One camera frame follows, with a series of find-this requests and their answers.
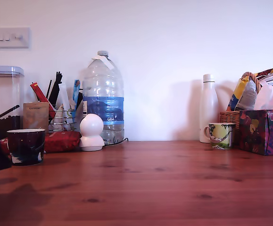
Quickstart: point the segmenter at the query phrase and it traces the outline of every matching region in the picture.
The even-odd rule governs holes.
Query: light switch
[[[0,28],[0,48],[29,48],[28,27]]]
[[[5,40],[5,41],[10,41],[9,34],[5,34],[5,35],[4,35],[4,40]]]
[[[0,35],[0,41],[3,41],[3,34]]]

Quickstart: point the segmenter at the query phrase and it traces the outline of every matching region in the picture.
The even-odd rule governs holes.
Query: floral tissue box
[[[273,155],[273,110],[240,111],[240,148]]]

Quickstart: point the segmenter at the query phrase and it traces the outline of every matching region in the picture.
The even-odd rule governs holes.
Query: blue label
[[[232,95],[231,100],[229,102],[229,106],[231,107],[232,111],[235,111],[236,105],[239,99],[236,98],[235,94]]]
[[[124,123],[123,97],[84,97],[83,101],[87,101],[87,113],[97,114],[104,125]]]

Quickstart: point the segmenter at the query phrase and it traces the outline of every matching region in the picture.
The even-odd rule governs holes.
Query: ceramic mug
[[[8,131],[8,149],[13,165],[29,166],[41,163],[44,157],[44,129]]]
[[[210,123],[203,131],[213,148],[231,149],[235,127],[235,123]]]

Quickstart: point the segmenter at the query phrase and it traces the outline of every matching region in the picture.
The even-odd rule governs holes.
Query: white insulated bottle
[[[203,75],[203,90],[199,107],[199,140],[202,143],[210,143],[204,135],[204,127],[211,122],[218,122],[219,103],[215,90],[215,80],[212,74]]]

